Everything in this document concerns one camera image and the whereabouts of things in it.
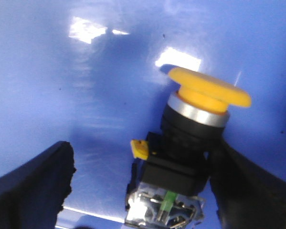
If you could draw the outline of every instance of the blue panel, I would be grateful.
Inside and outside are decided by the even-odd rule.
[[[0,176],[70,141],[78,171],[65,205],[114,228],[129,141],[159,131],[178,88],[163,63],[248,91],[252,107],[230,108],[224,137],[286,181],[286,1],[0,0]],[[218,229],[210,189],[202,196],[199,228]]]

